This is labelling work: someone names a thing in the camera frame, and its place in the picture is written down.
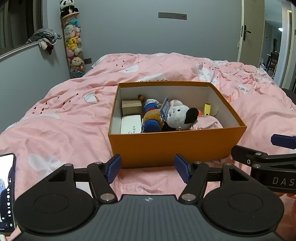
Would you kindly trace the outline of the person's right hand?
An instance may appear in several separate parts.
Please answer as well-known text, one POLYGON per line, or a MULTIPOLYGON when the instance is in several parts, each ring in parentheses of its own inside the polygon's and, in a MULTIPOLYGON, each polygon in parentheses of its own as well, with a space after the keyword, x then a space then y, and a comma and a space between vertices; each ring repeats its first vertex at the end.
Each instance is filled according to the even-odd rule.
POLYGON ((284 204, 284 215, 276 229, 276 233, 284 240, 295 240, 295 194, 275 194, 284 204))

